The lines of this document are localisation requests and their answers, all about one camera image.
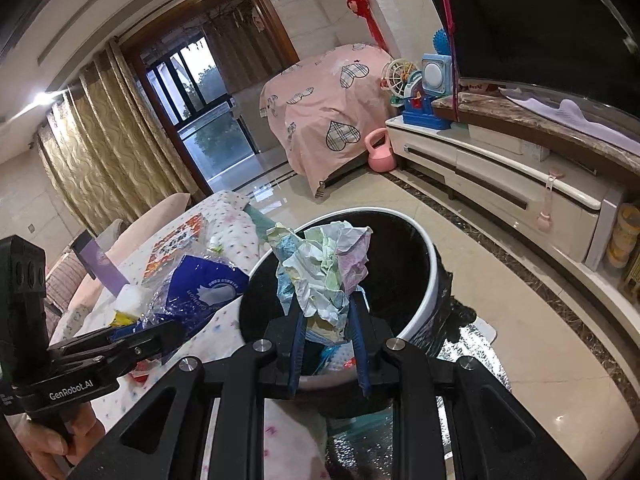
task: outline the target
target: snack package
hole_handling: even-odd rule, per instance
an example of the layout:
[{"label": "snack package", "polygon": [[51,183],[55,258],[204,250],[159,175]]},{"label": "snack package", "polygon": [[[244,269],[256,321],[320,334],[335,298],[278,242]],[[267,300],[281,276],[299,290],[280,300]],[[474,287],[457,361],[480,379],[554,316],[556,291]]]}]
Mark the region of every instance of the snack package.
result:
[{"label": "snack package", "polygon": [[185,220],[167,236],[158,241],[151,250],[146,264],[143,283],[154,277],[160,270],[171,266],[172,262],[185,253],[191,253],[192,244],[201,245],[206,232],[207,221],[202,213]]}]

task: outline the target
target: human hand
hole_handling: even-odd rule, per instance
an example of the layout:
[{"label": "human hand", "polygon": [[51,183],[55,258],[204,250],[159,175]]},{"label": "human hand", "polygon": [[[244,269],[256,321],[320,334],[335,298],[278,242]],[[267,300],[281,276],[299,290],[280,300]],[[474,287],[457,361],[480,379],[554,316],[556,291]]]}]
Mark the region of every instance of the human hand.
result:
[{"label": "human hand", "polygon": [[90,403],[82,404],[78,414],[71,421],[73,442],[69,445],[64,438],[49,428],[45,428],[24,417],[15,428],[15,435],[29,454],[33,463],[47,480],[64,480],[54,455],[66,456],[73,465],[91,450],[104,436],[104,426],[95,418]]}]

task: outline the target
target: red decoration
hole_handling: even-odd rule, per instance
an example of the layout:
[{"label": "red decoration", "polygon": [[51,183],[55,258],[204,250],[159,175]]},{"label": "red decoration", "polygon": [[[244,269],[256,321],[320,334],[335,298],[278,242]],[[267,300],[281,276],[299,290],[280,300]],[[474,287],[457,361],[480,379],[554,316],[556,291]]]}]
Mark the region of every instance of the red decoration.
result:
[{"label": "red decoration", "polygon": [[380,28],[376,23],[376,20],[373,18],[373,14],[371,13],[371,8],[369,7],[368,0],[347,0],[347,6],[354,12],[357,16],[361,16],[367,20],[367,25],[369,25],[369,31],[371,36],[376,41],[378,46],[388,52],[388,48],[386,47],[385,38],[382,36],[382,32],[380,32]]}]

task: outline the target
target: marble countertop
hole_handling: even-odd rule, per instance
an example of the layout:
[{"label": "marble countertop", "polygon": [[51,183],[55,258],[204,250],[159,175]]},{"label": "marble countertop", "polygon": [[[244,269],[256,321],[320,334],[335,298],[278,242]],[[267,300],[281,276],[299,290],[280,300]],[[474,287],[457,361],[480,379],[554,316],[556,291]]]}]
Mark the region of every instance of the marble countertop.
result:
[{"label": "marble countertop", "polygon": [[[519,107],[505,97],[460,92],[458,94],[458,102],[459,112],[502,120],[560,137],[582,148],[589,148],[600,156],[640,176],[640,156],[541,117]],[[434,108],[452,110],[452,96],[437,99],[432,105]]]}]

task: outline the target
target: plastic bag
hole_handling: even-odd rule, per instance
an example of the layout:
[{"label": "plastic bag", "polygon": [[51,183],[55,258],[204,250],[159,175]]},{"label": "plastic bag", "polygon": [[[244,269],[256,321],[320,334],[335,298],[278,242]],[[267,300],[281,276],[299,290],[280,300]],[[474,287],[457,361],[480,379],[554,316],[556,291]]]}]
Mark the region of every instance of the plastic bag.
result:
[{"label": "plastic bag", "polygon": [[[249,276],[226,258],[183,256],[178,266],[162,280],[140,320],[117,330],[111,339],[178,320],[186,330],[183,341],[186,342],[204,328],[219,309],[244,293],[248,283]],[[163,356],[162,362],[169,357]]]}]

